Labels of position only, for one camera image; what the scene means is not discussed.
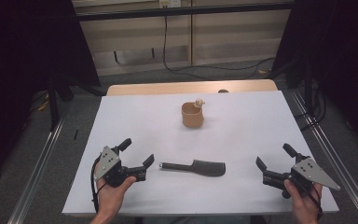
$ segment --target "black cable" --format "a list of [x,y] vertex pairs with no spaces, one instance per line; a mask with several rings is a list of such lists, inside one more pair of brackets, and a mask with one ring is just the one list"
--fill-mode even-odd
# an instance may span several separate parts
[[323,110],[322,116],[320,118],[318,118],[319,117],[319,114],[318,114],[318,116],[315,117],[314,120],[312,120],[310,124],[308,124],[307,126],[305,126],[305,127],[300,129],[301,132],[304,131],[304,130],[307,130],[308,128],[310,128],[313,125],[319,124],[324,119],[325,114],[326,114],[326,110],[327,110],[326,109],[327,103],[326,103],[326,100],[325,100],[324,92],[322,92],[322,97],[324,99],[324,110]]
[[98,189],[97,192],[95,192],[95,187],[94,187],[94,171],[95,171],[95,166],[97,165],[98,161],[100,161],[100,157],[98,157],[95,162],[92,164],[92,168],[91,168],[91,190],[92,190],[92,201],[94,202],[94,208],[95,208],[95,212],[98,213],[98,210],[100,209],[100,205],[98,203],[98,192],[100,189]]
[[294,59],[292,61],[290,61],[289,63],[284,64],[283,66],[281,66],[280,68],[276,69],[275,71],[271,72],[270,74],[268,74],[266,77],[263,77],[263,79],[275,79],[276,77],[284,74],[284,72],[291,68],[292,66],[294,66],[297,63],[301,63],[301,60],[299,60],[297,58],[297,56],[294,57]]
[[252,76],[255,75],[255,73],[257,71],[257,68],[261,63],[264,63],[264,62],[267,62],[267,61],[275,59],[274,57],[267,58],[267,59],[264,59],[264,60],[260,61],[259,63],[254,64],[254,65],[250,65],[250,66],[246,66],[246,67],[240,67],[240,68],[226,68],[226,67],[218,67],[218,66],[212,66],[212,65],[195,65],[195,66],[186,66],[186,67],[178,68],[178,69],[171,69],[171,68],[168,67],[168,65],[166,63],[166,58],[165,58],[165,50],[166,50],[166,45],[167,45],[168,22],[167,22],[167,17],[164,17],[164,19],[165,19],[165,32],[164,32],[164,47],[163,47],[163,50],[162,50],[162,62],[164,64],[164,67],[168,71],[170,71],[172,73],[175,73],[175,74],[178,74],[178,75],[186,75],[186,76],[198,77],[198,78],[201,78],[201,79],[206,79],[206,80],[212,81],[211,79],[209,79],[207,77],[199,77],[199,76],[196,76],[196,75],[193,75],[193,74],[179,73],[179,72],[183,71],[183,70],[186,70],[186,69],[190,69],[190,68],[213,68],[213,69],[221,69],[221,70],[228,70],[228,71],[240,71],[240,70],[246,70],[246,69],[250,69],[250,68],[255,67],[255,71],[250,76],[244,78],[244,79],[247,79],[247,78],[252,77]]
[[189,73],[179,73],[178,71],[180,71],[179,69],[178,70],[173,70],[171,68],[168,67],[168,65],[166,64],[165,62],[165,49],[166,49],[166,45],[167,45],[167,29],[168,29],[168,25],[167,25],[167,17],[164,17],[165,18],[165,32],[164,32],[164,48],[162,49],[162,63],[164,64],[164,67],[172,72],[172,73],[175,73],[177,75],[185,75],[185,76],[191,76],[191,77],[197,77],[197,78],[201,78],[201,79],[205,79],[205,80],[208,80],[208,81],[212,81],[211,79],[207,78],[207,77],[199,77],[199,76],[196,76],[196,75],[193,75],[193,74],[189,74]]
[[313,104],[313,106],[312,106],[312,111],[306,111],[305,113],[302,113],[302,114],[299,114],[299,115],[293,115],[293,117],[294,117],[296,120],[301,119],[301,118],[305,117],[306,115],[311,116],[311,117],[315,117],[314,109],[315,109],[315,108],[320,108],[320,106],[315,103],[315,102],[318,102],[318,104],[319,104],[319,100],[316,101],[316,100],[315,100],[315,97],[314,97],[313,102],[314,102],[314,104]]
[[317,112],[318,115],[316,116],[316,118],[318,118],[322,112],[321,102],[319,101],[319,92],[320,92],[320,89],[318,88],[316,90],[314,97],[313,97],[313,105],[312,105],[313,114],[315,114],[315,110],[318,109],[318,112]]
[[313,201],[313,203],[315,203],[315,205],[318,209],[318,220],[319,220],[322,217],[322,215],[324,214],[324,210],[321,207],[321,196],[320,196],[318,190],[316,190],[316,188],[314,186],[312,186],[315,189],[316,194],[318,195],[319,201],[316,201],[316,199],[312,196],[312,194],[308,190],[306,190],[304,188],[304,186],[302,186],[296,179],[290,177],[289,180],[292,181],[292,183],[294,183],[297,187],[300,187],[303,190],[303,192],[305,192],[308,195],[308,197],[310,197],[310,199]]
[[97,194],[100,192],[100,190],[101,190],[103,187],[105,187],[106,184],[107,184],[107,182],[104,183],[104,184],[97,190]]

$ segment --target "aluminum rail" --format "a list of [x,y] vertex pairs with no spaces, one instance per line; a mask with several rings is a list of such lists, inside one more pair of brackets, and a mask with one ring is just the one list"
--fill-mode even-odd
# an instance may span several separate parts
[[146,17],[165,17],[165,16],[182,16],[197,14],[214,14],[229,12],[247,12],[247,11],[269,11],[285,10],[294,7],[312,8],[319,6],[320,1],[289,1],[277,3],[261,4],[241,4],[230,6],[211,6],[211,7],[169,7],[169,8],[152,8],[130,11],[117,12],[97,12],[97,13],[78,13],[73,16],[30,16],[31,21],[105,21],[117,19],[146,18]]
[[63,120],[69,111],[70,105],[71,103],[67,103],[62,107],[62,117],[58,121],[55,129],[48,135],[48,140],[43,147],[39,160],[37,161],[31,177],[29,178],[27,185],[22,191],[22,194],[17,201],[16,207],[14,208],[7,224],[21,224],[24,221],[34,195],[36,194],[37,186],[48,163],[48,159],[60,135]]

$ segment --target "wall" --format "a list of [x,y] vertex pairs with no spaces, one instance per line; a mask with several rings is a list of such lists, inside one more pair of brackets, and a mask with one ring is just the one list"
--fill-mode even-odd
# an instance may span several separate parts
[[[182,7],[190,7],[191,2],[193,6],[202,7],[271,1],[227,0],[222,4],[221,1],[214,0],[183,0]],[[148,8],[158,8],[158,1],[76,7],[76,12]],[[236,62],[273,57],[279,47],[289,13],[290,10],[277,10],[169,17],[167,48],[184,46],[187,64]],[[165,20],[161,17],[82,21],[81,26],[89,49],[94,55],[109,51],[160,49],[164,45]],[[233,43],[241,46],[241,50],[231,51],[227,56],[222,56],[221,52],[227,48],[225,45]]]

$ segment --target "paper cup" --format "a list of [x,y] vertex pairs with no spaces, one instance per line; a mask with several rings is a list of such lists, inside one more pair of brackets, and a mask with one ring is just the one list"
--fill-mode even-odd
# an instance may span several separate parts
[[182,105],[183,124],[187,128],[199,128],[203,123],[202,108],[196,108],[194,102]]

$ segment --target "white tabletop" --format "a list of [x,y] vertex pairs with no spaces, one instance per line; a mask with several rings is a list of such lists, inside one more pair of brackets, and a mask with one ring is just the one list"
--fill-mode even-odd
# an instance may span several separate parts
[[[201,98],[204,123],[188,129],[182,123],[181,105]],[[62,212],[93,216],[90,169],[104,146],[114,147],[126,138],[132,144],[120,153],[122,165],[140,166],[150,155],[155,163],[146,181],[127,191],[121,215],[195,216],[255,215],[291,211],[281,190],[263,185],[255,165],[260,157],[268,169],[290,172],[295,164],[282,149],[290,144],[312,156],[280,91],[192,93],[103,97],[76,178]],[[191,164],[193,160],[222,161],[220,177],[161,171],[160,162]],[[338,211],[328,188],[322,208]]]

